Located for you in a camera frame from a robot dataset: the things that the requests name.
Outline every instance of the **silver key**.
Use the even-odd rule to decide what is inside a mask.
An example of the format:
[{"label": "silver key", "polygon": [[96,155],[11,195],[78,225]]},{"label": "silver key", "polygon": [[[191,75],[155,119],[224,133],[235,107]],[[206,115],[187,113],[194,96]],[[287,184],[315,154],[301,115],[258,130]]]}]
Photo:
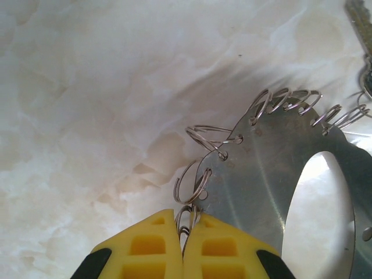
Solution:
[{"label": "silver key", "polygon": [[350,16],[358,38],[366,51],[367,66],[360,76],[360,87],[372,100],[372,23],[370,11],[364,5],[364,0],[348,0],[346,10]]}]

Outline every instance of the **metal plate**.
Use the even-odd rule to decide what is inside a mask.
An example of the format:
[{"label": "metal plate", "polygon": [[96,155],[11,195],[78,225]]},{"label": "metal plate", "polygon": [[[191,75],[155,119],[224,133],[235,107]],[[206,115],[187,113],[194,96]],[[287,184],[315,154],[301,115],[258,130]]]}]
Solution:
[{"label": "metal plate", "polygon": [[295,109],[278,109],[251,126],[249,118],[254,113],[255,109],[249,110],[229,136],[241,134],[243,142],[220,147],[228,152],[227,160],[221,161],[217,152],[211,152],[201,161],[196,176],[207,167],[212,175],[205,188],[208,197],[195,204],[281,251],[289,206],[302,170],[313,155],[329,151],[345,176],[355,211],[350,277],[372,278],[372,240],[362,240],[363,231],[372,226],[372,157],[350,144],[338,128],[323,136],[321,125],[311,127],[310,122],[318,117],[313,109],[304,116]]}]

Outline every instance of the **white marble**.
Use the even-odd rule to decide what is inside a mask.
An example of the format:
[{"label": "white marble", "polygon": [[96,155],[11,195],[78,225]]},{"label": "white marble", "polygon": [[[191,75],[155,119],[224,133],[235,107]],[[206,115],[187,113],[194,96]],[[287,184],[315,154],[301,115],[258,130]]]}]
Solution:
[{"label": "white marble", "polygon": [[[351,108],[364,65],[340,0],[2,0],[0,35],[2,278],[69,278],[97,243],[178,210],[173,183],[205,154],[185,126],[233,127],[266,87]],[[370,123],[347,131],[372,153]],[[328,274],[350,215],[339,176],[306,180],[318,163],[284,259],[298,278],[343,279]]]}]

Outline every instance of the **yellow plastic tool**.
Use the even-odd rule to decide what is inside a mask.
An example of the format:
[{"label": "yellow plastic tool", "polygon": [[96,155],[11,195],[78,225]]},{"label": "yellow plastic tool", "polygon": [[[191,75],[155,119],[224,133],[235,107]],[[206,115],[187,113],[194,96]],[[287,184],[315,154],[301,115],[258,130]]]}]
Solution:
[{"label": "yellow plastic tool", "polygon": [[271,246],[202,214],[184,259],[172,209],[97,245],[71,279],[294,279]]}]

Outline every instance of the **marble surface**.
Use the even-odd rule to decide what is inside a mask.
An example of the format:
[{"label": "marble surface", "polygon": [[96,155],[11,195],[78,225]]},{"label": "marble surface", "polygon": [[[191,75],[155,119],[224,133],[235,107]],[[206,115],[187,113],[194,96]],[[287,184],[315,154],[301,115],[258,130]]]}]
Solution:
[{"label": "marble surface", "polygon": [[[187,125],[233,127],[266,87],[350,109],[364,65],[340,0],[2,0],[0,34],[2,278],[69,278],[97,243],[179,210],[174,181],[205,154]],[[372,153],[370,119],[346,131]],[[331,161],[309,162],[289,214],[298,278],[345,278]]]}]

